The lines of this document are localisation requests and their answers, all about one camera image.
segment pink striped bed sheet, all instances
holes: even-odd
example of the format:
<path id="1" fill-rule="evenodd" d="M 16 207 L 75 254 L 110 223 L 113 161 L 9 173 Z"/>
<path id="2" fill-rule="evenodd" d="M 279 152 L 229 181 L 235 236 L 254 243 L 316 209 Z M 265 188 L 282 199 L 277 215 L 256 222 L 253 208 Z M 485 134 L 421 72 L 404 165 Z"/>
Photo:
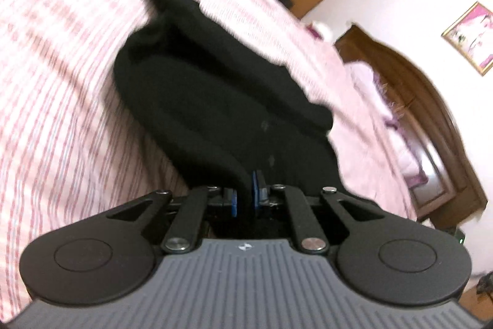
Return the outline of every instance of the pink striped bed sheet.
<path id="1" fill-rule="evenodd" d="M 337 52 L 276 0 L 197 0 L 203 12 L 334 112 L 329 140 L 354 193 L 414 218 L 385 128 Z M 146 0 L 0 0 L 0 319 L 28 302 L 24 247 L 42 233 L 156 189 L 184 193 L 166 155 L 125 110 L 112 63 L 147 22 Z"/>

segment white wall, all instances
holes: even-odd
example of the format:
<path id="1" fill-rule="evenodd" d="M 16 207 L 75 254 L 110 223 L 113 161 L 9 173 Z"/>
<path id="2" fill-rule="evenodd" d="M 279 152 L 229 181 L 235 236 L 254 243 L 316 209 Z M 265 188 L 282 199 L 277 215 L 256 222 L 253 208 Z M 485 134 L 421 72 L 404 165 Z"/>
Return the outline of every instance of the white wall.
<path id="1" fill-rule="evenodd" d="M 481 77 L 441 33 L 478 0 L 323 0 L 304 21 L 329 24 L 337 38 L 351 22 L 395 48 L 433 82 L 452 111 L 469 159 L 490 198 L 462 225 L 473 273 L 493 270 L 493 71 Z M 493 0 L 479 0 L 493 10 Z"/>

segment round black pad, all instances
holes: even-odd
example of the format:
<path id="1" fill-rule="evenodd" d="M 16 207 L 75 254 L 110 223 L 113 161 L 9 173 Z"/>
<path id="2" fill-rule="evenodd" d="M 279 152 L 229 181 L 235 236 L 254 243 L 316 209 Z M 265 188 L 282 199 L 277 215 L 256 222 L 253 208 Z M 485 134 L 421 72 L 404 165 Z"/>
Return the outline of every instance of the round black pad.
<path id="1" fill-rule="evenodd" d="M 21 277 L 33 297 L 53 304 L 108 302 L 143 284 L 151 246 L 129 222 L 82 221 L 47 233 L 24 250 Z"/>
<path id="2" fill-rule="evenodd" d="M 112 247 L 97 239 L 68 242 L 55 252 L 55 261 L 63 269 L 87 272 L 98 269 L 112 259 Z"/>
<path id="3" fill-rule="evenodd" d="M 352 226 L 337 265 L 359 293 L 409 307 L 458 296 L 471 272 L 469 254 L 452 236 L 397 217 Z"/>
<path id="4" fill-rule="evenodd" d="M 400 272 L 421 272 L 436 261 L 435 250 L 428 244 L 416 240 L 392 240 L 382 245 L 380 260 Z"/>

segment gray plastic base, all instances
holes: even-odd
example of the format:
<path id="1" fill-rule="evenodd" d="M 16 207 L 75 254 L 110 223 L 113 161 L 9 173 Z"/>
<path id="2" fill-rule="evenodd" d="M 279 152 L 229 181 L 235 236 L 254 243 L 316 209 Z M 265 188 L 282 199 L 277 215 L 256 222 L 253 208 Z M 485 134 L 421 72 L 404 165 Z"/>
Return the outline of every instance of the gray plastic base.
<path id="1" fill-rule="evenodd" d="M 372 302 L 349 289 L 326 259 L 300 254 L 287 240 L 204 240 L 192 253 L 166 257 L 149 281 L 117 301 L 67 308 L 37 300 L 7 326 L 474 329 L 482 323 L 454 301 L 418 310 Z"/>

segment framed picture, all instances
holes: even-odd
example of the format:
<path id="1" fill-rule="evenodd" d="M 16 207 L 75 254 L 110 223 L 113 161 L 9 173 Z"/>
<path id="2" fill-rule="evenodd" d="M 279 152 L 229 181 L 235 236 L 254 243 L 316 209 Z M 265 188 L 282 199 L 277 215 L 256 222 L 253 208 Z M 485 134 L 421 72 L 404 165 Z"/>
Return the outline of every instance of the framed picture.
<path id="1" fill-rule="evenodd" d="M 442 34 L 484 76 L 493 67 L 493 12 L 479 2 Z"/>

